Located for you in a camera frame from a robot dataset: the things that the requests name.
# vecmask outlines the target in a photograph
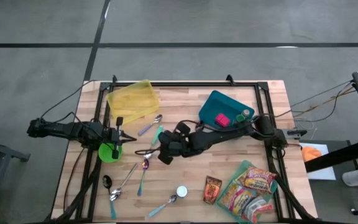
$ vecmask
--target green cup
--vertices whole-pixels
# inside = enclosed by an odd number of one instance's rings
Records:
[[[122,157],[122,146],[118,146],[118,159],[113,159],[111,157],[111,154],[112,154],[111,149],[114,149],[114,144],[113,143],[102,143],[99,146],[99,158],[103,162],[117,162],[118,160],[121,159],[121,157]]]

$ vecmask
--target wooden tabletop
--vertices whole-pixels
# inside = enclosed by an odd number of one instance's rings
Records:
[[[274,114],[281,114],[290,109],[284,82],[281,80],[267,81],[270,89]],[[96,100],[98,97],[99,82],[86,85],[80,97],[77,116],[82,121],[89,121],[93,118]],[[158,98],[160,99],[160,109],[153,114],[125,124],[123,130],[130,136],[137,138],[136,142],[123,145],[124,155],[119,162],[112,164],[102,164],[101,176],[109,175],[113,179],[112,189],[120,186],[130,169],[135,163],[139,166],[133,173],[127,184],[122,188],[121,197],[114,201],[117,213],[115,222],[233,222],[233,219],[221,208],[216,205],[208,205],[203,202],[203,191],[207,175],[221,179],[225,187],[238,165],[243,160],[248,160],[253,165],[268,170],[265,147],[262,141],[257,141],[250,137],[242,137],[213,145],[201,155],[182,158],[176,157],[168,166],[163,164],[153,156],[150,160],[150,167],[146,171],[143,194],[137,196],[140,179],[142,177],[142,156],[134,154],[139,149],[148,149],[153,136],[157,130],[157,125],[148,130],[141,137],[137,137],[137,132],[154,120],[157,114],[162,114],[161,125],[164,129],[172,130],[177,122],[184,119],[199,120],[198,112],[213,90],[220,91],[241,103],[255,108],[257,113],[257,103],[255,91],[251,87],[228,86],[228,87],[155,87]],[[106,102],[104,100],[101,116],[104,112]],[[278,128],[294,128],[291,113],[281,116],[276,120]],[[289,143],[297,144],[298,141],[290,140]],[[58,191],[53,206],[52,218],[58,217],[63,212],[63,196],[67,186],[70,172],[74,162],[82,150],[78,142],[70,142],[68,145],[65,163],[63,165],[62,176],[58,186]],[[74,199],[81,185],[82,173],[85,165],[85,153],[81,155],[75,173],[68,189],[67,205]],[[284,157],[287,170],[288,181],[291,191],[295,197],[314,217],[317,217],[314,206],[313,196],[306,176],[305,165],[302,160],[301,151],[298,146],[286,148]],[[188,189],[188,195],[183,199],[178,199],[175,203],[164,208],[154,217],[149,218],[148,214],[158,206],[165,203],[169,197],[176,192],[176,188],[184,185]],[[280,198],[284,217],[288,217],[284,194],[280,190]],[[88,211],[90,190],[85,198],[83,216]],[[94,208],[94,222],[113,222],[110,219],[110,207],[108,191],[103,187],[101,178],[98,185],[98,194]],[[274,222],[277,220],[275,212],[262,215],[260,221]]]

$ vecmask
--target small snack package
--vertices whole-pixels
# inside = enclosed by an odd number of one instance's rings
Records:
[[[273,210],[273,206],[268,204],[262,196],[258,196],[248,203],[242,213],[242,218],[246,218],[253,223],[258,222],[257,215]]]
[[[232,182],[218,204],[225,206],[234,216],[241,216],[248,203],[256,198],[257,192]]]
[[[221,180],[214,177],[206,176],[204,202],[213,205],[216,200],[216,197],[218,197],[218,193],[221,189],[221,186]]]
[[[249,167],[236,179],[236,182],[261,194],[272,194],[270,188],[274,178],[276,175],[269,171]]]

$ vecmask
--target concrete floor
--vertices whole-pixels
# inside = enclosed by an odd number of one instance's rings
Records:
[[[0,42],[92,42],[103,0],[0,1]],[[101,42],[358,42],[358,0],[218,1],[113,0]],[[52,207],[67,141],[33,139],[29,121],[83,81],[91,49],[0,49],[0,143],[31,153],[13,161],[0,192],[0,222],[43,220]],[[91,79],[284,80],[291,103],[351,79],[358,48],[99,49]],[[295,108],[307,109],[335,91]],[[78,96],[51,111],[57,119],[76,108]],[[318,119],[326,105],[307,114]],[[358,141],[358,96],[340,98],[313,139]],[[310,139],[312,133],[304,138]],[[313,193],[323,193],[318,184]],[[348,207],[351,198],[318,198]],[[319,213],[335,220],[343,214]]]

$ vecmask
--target yellow plastic tray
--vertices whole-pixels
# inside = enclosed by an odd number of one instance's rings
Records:
[[[113,120],[124,118],[124,124],[157,111],[158,98],[148,80],[142,80],[106,95]]]

